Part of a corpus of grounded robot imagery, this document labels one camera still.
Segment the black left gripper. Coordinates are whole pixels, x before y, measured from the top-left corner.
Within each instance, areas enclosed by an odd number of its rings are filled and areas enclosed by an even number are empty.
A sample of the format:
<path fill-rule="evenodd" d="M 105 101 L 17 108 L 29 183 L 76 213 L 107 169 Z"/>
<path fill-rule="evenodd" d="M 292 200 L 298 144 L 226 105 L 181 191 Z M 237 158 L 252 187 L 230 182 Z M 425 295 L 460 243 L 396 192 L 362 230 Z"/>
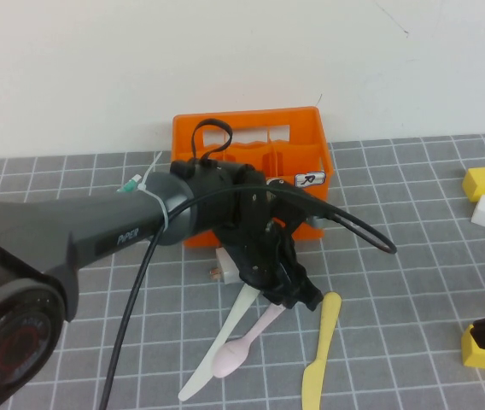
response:
<path fill-rule="evenodd" d="M 284 199 L 268 196 L 265 190 L 237 192 L 232 219 L 220 227 L 220 242 L 242 281 L 269 302 L 287 309 L 301 302 L 314 312 L 324 296 L 297 260 L 291 233 L 298 213 Z"/>

